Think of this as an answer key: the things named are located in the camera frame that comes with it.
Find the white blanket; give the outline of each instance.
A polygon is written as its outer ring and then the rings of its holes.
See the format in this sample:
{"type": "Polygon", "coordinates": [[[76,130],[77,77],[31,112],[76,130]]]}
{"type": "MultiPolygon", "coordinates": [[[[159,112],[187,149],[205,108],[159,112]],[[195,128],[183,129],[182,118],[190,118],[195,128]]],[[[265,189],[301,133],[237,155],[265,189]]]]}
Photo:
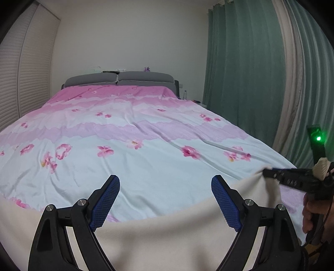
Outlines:
{"type": "MultiPolygon", "coordinates": [[[[259,206],[274,208],[281,202],[277,182],[264,179],[261,173],[235,183],[232,188],[259,206]]],[[[20,270],[25,271],[41,213],[4,199],[0,199],[0,204],[1,242],[20,270]]],[[[263,229],[258,233],[245,270],[252,268],[262,234],[263,229]]],[[[215,198],[210,197],[171,215],[105,223],[96,230],[96,236],[117,271],[203,271],[217,269],[236,233],[228,227],[215,198]]],[[[69,239],[79,268],[87,270],[72,231],[69,239]]]]}

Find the bed headboard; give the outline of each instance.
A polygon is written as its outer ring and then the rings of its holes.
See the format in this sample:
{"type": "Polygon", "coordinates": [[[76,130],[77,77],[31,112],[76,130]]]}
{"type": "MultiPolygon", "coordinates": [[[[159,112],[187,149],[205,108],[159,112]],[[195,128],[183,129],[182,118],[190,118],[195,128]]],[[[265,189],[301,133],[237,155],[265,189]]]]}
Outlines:
{"type": "Polygon", "coordinates": [[[74,76],[66,80],[62,86],[78,86],[78,85],[116,85],[117,74],[111,72],[91,73],[74,76]]]}
{"type": "Polygon", "coordinates": [[[92,73],[71,77],[61,87],[76,85],[137,85],[137,86],[165,86],[180,97],[179,81],[172,76],[160,72],[125,71],[118,77],[115,73],[92,73]]]}

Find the white curtain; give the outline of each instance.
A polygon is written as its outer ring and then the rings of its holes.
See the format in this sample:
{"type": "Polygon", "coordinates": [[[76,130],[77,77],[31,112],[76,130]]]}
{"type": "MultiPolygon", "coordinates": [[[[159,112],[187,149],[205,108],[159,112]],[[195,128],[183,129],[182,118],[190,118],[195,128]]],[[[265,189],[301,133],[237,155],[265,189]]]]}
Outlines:
{"type": "Polygon", "coordinates": [[[287,155],[291,144],[290,134],[293,134],[296,126],[293,125],[303,82],[303,52],[298,29],[291,22],[290,14],[283,0],[272,0],[281,26],[285,63],[286,63],[286,85],[280,122],[278,125],[273,149],[287,155]]]}
{"type": "Polygon", "coordinates": [[[334,159],[334,49],[314,18],[295,0],[285,0],[299,31],[303,49],[303,86],[295,128],[291,129],[286,157],[297,167],[313,165],[306,126],[319,124],[327,134],[326,156],[334,159]]]}

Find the bedsheet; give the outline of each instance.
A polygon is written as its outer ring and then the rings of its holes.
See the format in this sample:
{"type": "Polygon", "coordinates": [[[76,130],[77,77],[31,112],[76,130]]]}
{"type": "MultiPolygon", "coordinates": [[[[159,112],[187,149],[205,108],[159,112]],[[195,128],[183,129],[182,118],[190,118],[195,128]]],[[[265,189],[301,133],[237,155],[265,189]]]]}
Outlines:
{"type": "MultiPolygon", "coordinates": [[[[0,193],[22,208],[72,206],[111,175],[110,222],[174,213],[264,165],[293,165],[222,117],[165,87],[74,86],[0,133],[0,193]]],[[[282,188],[301,235],[302,193],[282,188]]]]}
{"type": "MultiPolygon", "coordinates": [[[[275,207],[281,202],[277,181],[263,178],[261,171],[235,182],[231,188],[244,199],[254,199],[259,206],[275,207]]],[[[0,208],[1,243],[20,270],[26,271],[41,213],[20,208],[1,196],[0,205],[4,207],[0,208]]],[[[264,228],[259,228],[244,270],[252,268],[263,232],[264,228]]],[[[117,271],[213,271],[223,260],[236,232],[227,225],[215,198],[211,196],[170,215],[104,223],[96,230],[95,236],[117,271]]],[[[79,268],[86,271],[72,228],[68,229],[68,237],[79,268]]]]}

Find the ceiling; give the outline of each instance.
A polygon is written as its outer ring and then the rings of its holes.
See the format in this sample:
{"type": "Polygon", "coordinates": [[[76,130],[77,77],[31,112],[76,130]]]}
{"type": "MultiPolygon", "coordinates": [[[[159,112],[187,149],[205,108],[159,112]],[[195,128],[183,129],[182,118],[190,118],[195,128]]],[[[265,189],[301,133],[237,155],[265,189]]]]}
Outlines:
{"type": "MultiPolygon", "coordinates": [[[[62,17],[63,11],[68,6],[76,6],[84,2],[89,2],[91,0],[37,0],[46,8],[48,8],[52,13],[58,16],[60,19],[62,17]]],[[[122,0],[104,0],[104,1],[122,1],[122,0]]],[[[192,6],[197,6],[204,9],[212,8],[212,6],[222,0],[165,0],[170,2],[179,2],[183,4],[189,4],[192,6]]]]}

